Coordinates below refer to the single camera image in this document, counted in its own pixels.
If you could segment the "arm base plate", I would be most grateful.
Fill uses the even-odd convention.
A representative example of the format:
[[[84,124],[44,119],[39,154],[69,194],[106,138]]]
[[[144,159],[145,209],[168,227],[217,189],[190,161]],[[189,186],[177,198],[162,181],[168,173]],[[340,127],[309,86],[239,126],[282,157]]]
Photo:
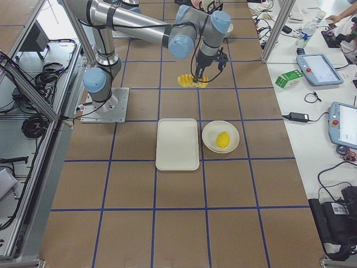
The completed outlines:
[[[124,123],[126,121],[129,88],[112,88],[111,98],[102,106],[93,102],[90,94],[86,96],[85,105],[81,110],[84,116],[80,117],[82,123]]]

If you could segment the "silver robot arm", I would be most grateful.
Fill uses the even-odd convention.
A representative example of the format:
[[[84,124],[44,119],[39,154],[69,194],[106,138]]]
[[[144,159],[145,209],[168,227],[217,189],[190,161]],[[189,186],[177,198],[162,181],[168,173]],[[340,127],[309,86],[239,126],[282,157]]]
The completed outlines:
[[[161,45],[177,59],[191,55],[189,78],[196,87],[202,88],[211,81],[204,71],[213,62],[221,73],[228,61],[220,45],[229,31],[231,18],[220,9],[206,13],[183,4],[175,23],[167,23],[137,12],[137,7],[128,3],[60,1],[60,4],[76,22],[93,31],[96,66],[84,74],[84,86],[91,97],[93,112],[99,115],[112,113],[121,100],[112,88],[122,66],[115,52],[113,32]]]

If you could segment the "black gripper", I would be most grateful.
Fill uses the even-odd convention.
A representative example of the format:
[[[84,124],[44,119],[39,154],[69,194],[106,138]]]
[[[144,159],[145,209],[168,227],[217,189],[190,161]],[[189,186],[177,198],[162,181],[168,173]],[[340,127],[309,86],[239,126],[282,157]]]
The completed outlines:
[[[206,55],[199,49],[199,52],[196,55],[196,69],[194,73],[193,82],[197,83],[200,82],[203,78],[203,73],[205,68],[209,67],[213,61],[218,63],[218,69],[223,70],[226,67],[228,62],[228,56],[226,53],[223,52],[223,47],[219,47],[218,51],[215,55],[210,56]]]

